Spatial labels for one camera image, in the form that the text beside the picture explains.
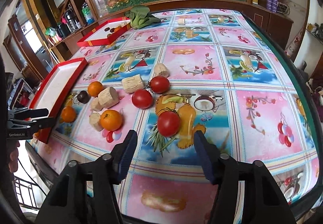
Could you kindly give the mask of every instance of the table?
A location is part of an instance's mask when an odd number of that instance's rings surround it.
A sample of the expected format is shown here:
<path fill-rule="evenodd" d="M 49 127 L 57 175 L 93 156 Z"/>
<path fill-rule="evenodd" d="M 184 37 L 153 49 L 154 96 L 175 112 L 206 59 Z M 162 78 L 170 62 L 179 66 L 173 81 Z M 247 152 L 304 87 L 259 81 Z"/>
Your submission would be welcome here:
<path fill-rule="evenodd" d="M 199 166 L 192 139 L 197 130 L 239 161 L 262 160 L 290 204 L 305 196 L 320 174 L 316 134 L 310 130 L 313 118 L 274 46 L 237 11 L 192 9 L 156 16 L 161 18 L 158 25 L 130 29 L 112 45 L 82 47 L 73 56 L 86 57 L 89 63 L 64 103 L 78 117 L 73 123 L 58 118 L 48 144 L 33 140 L 33 148 L 60 173 L 70 160 L 84 163 L 110 152 L 134 129 L 138 146 L 127 178 L 115 186 L 115 193 L 122 214 L 153 223 L 208 220 L 217 187 L 208 183 Z M 180 18 L 185 25 L 178 25 Z M 150 109 L 138 109 L 121 80 L 140 74 L 147 82 L 156 63 L 170 70 L 171 90 L 154 95 L 156 104 Z M 93 81 L 113 86 L 119 94 L 120 102 L 112 109 L 122 113 L 125 122 L 111 133 L 119 138 L 111 143 L 89 125 L 90 104 L 75 99 Z M 156 128 L 163 108 L 177 110 L 182 122 L 168 146 L 169 139 Z M 159 144 L 152 144 L 151 137 Z M 90 183 L 88 193 L 93 195 Z M 240 183 L 236 223 L 242 216 L 243 193 Z"/>

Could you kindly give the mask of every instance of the black wire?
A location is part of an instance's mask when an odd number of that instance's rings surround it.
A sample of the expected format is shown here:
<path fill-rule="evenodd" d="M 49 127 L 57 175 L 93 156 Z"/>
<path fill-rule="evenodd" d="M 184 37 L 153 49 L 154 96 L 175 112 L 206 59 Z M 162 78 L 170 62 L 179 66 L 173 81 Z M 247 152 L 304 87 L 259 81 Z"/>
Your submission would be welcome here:
<path fill-rule="evenodd" d="M 47 194 L 44 192 L 44 190 L 36 183 L 35 180 L 33 180 L 33 178 L 27 173 L 27 171 L 25 170 L 24 166 L 22 165 L 22 163 L 20 162 L 19 158 L 18 158 L 18 161 L 20 163 L 20 165 L 22 166 L 22 168 L 24 169 L 24 171 L 26 172 L 26 174 L 28 175 L 28 177 L 35 183 L 35 185 L 37 187 L 39 187 L 39 189 L 45 194 L 45 196 L 47 196 Z"/>

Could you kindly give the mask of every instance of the metal bolt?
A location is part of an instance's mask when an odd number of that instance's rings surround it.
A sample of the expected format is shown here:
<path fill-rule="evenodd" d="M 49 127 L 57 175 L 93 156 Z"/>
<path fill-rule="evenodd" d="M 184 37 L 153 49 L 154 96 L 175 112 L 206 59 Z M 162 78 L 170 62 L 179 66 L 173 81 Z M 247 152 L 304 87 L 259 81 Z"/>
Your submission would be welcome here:
<path fill-rule="evenodd" d="M 229 159 L 229 157 L 230 156 L 228 154 L 226 154 L 226 153 L 223 153 L 223 154 L 220 155 L 220 158 L 225 159 L 225 160 Z"/>
<path fill-rule="evenodd" d="M 102 156 L 102 159 L 103 160 L 109 160 L 109 159 L 111 159 L 112 158 L 112 156 L 110 155 L 110 154 L 104 154 L 103 156 Z"/>
<path fill-rule="evenodd" d="M 68 163 L 68 166 L 69 166 L 69 167 L 74 167 L 74 166 L 76 166 L 76 164 L 77 164 L 77 162 L 76 162 L 75 160 L 72 160 L 72 161 L 70 161 L 70 162 Z"/>
<path fill-rule="evenodd" d="M 264 163 L 262 163 L 260 160 L 255 160 L 255 165 L 256 166 L 263 166 Z"/>

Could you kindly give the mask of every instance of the finger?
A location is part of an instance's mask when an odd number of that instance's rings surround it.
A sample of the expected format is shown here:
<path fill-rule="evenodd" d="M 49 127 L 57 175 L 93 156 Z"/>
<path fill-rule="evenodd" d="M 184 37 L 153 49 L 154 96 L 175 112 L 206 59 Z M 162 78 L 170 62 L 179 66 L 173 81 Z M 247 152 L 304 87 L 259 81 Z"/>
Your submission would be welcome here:
<path fill-rule="evenodd" d="M 19 156 L 18 148 L 15 148 L 14 151 L 12 151 L 10 153 L 10 159 L 11 159 L 11 161 L 17 160 L 18 159 L 18 156 Z"/>
<path fill-rule="evenodd" d="M 10 161 L 9 162 L 9 170 L 11 173 L 17 172 L 18 170 L 18 161 Z"/>

